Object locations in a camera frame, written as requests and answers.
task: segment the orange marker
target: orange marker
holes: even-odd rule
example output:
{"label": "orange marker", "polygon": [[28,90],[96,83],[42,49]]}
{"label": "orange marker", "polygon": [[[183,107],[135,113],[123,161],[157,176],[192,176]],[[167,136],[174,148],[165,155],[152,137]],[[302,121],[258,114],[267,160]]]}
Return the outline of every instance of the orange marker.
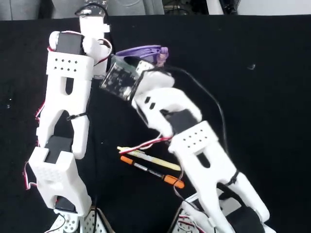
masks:
{"label": "orange marker", "polygon": [[162,174],[160,174],[160,173],[158,173],[156,171],[153,171],[153,170],[151,170],[151,169],[149,169],[149,168],[147,168],[145,166],[142,166],[142,165],[140,165],[138,163],[135,163],[133,159],[127,158],[124,155],[122,155],[120,159],[123,162],[126,162],[126,163],[128,163],[130,165],[133,165],[133,166],[135,166],[135,167],[137,167],[137,168],[139,168],[141,170],[147,171],[147,172],[149,172],[149,173],[159,177],[160,179],[164,180],[165,182],[167,182],[167,183],[169,183],[171,185],[175,184],[174,186],[177,187],[177,188],[184,188],[185,187],[184,182],[179,181],[178,178],[176,178],[174,176],[162,175]]}

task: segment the black background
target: black background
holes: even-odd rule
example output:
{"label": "black background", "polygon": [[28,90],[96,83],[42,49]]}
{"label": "black background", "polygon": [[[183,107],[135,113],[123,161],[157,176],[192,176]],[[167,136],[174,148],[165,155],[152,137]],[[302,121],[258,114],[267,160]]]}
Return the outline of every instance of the black background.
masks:
{"label": "black background", "polygon": [[[225,112],[232,160],[270,210],[268,225],[278,232],[307,232],[311,17],[112,17],[111,23],[117,51],[147,44],[167,46],[168,64],[191,72],[216,96]],[[3,232],[43,232],[55,218],[36,188],[24,190],[22,168],[35,146],[34,112],[45,96],[49,34],[64,30],[79,30],[78,19],[0,22]],[[186,76],[174,77],[176,87],[221,135],[215,104]],[[92,197],[99,188],[99,207],[116,232],[165,232],[180,200],[168,184],[120,162],[116,150],[117,145],[134,146],[157,133],[148,130],[121,99],[98,90],[97,84],[93,83],[90,109],[99,181],[94,183],[90,145],[85,158],[77,161],[80,176]],[[58,126],[56,131],[66,128]],[[175,162],[164,144],[148,153]],[[186,197],[194,190],[185,181],[181,193]]]}

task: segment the pen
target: pen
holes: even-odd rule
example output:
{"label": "pen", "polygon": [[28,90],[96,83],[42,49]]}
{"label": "pen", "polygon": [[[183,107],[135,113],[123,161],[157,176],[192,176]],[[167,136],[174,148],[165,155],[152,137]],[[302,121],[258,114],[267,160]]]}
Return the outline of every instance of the pen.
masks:
{"label": "pen", "polygon": [[172,184],[172,185],[174,185],[174,186],[177,187],[177,188],[184,188],[184,187],[185,187],[184,182],[178,180],[178,179],[177,179],[176,177],[174,177],[174,176],[171,176],[171,175],[163,175],[163,174],[161,174],[161,173],[159,173],[159,172],[153,171],[153,170],[151,170],[151,169],[149,169],[149,168],[147,168],[147,167],[145,167],[145,166],[143,166],[143,165],[140,165],[140,164],[136,163],[134,160],[125,157],[124,155],[122,155],[120,159],[121,159],[123,162],[128,163],[129,165],[133,165],[133,166],[135,166],[135,167],[137,167],[137,168],[139,168],[139,169],[141,169],[141,170],[143,170],[143,171],[147,171],[147,172],[149,172],[149,173],[151,173],[151,174],[153,174],[153,175],[159,177],[159,178],[162,179],[164,182],[167,182],[167,183],[169,183],[169,184]]}
{"label": "pen", "polygon": [[[128,147],[117,147],[117,149],[122,151],[122,150],[128,149]],[[176,170],[176,171],[180,171],[181,170],[180,166],[177,165],[177,164],[172,164],[172,163],[167,162],[165,160],[158,159],[158,158],[152,157],[150,155],[146,155],[144,152],[142,152],[140,150],[135,150],[135,151],[132,151],[132,152],[128,152],[127,154],[133,155],[133,156],[138,157],[140,159],[144,159],[144,160],[147,160],[149,162],[152,162],[152,163],[155,163],[155,164],[167,167],[167,168],[170,168],[172,170]]]}

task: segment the cable tie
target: cable tie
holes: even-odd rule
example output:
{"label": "cable tie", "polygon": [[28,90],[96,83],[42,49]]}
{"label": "cable tie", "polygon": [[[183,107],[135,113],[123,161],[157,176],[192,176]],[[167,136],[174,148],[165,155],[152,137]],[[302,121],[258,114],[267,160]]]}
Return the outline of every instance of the cable tie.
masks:
{"label": "cable tie", "polygon": [[67,117],[66,120],[67,120],[67,121],[70,121],[70,120],[76,119],[76,118],[78,118],[78,117],[83,117],[83,116],[86,116],[86,115],[87,115],[86,112],[85,112],[85,113],[80,113],[80,114],[78,114],[78,115],[71,115],[71,116]]}

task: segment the yellow marker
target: yellow marker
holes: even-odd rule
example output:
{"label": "yellow marker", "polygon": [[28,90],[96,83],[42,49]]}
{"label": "yellow marker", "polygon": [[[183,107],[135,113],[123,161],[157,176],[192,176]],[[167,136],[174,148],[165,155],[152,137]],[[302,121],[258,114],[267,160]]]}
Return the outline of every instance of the yellow marker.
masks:
{"label": "yellow marker", "polygon": [[[117,149],[120,150],[120,151],[123,151],[123,150],[128,149],[128,147],[117,147]],[[158,159],[158,158],[152,157],[150,155],[146,155],[143,151],[140,151],[140,150],[135,150],[135,151],[132,151],[132,152],[128,152],[127,154],[133,155],[133,156],[138,157],[140,159],[147,160],[147,161],[152,162],[154,164],[158,164],[158,165],[170,168],[172,170],[176,170],[176,171],[180,171],[181,170],[180,166],[177,165],[177,164],[173,164],[173,163],[167,162],[167,161],[165,161],[163,159]]]}

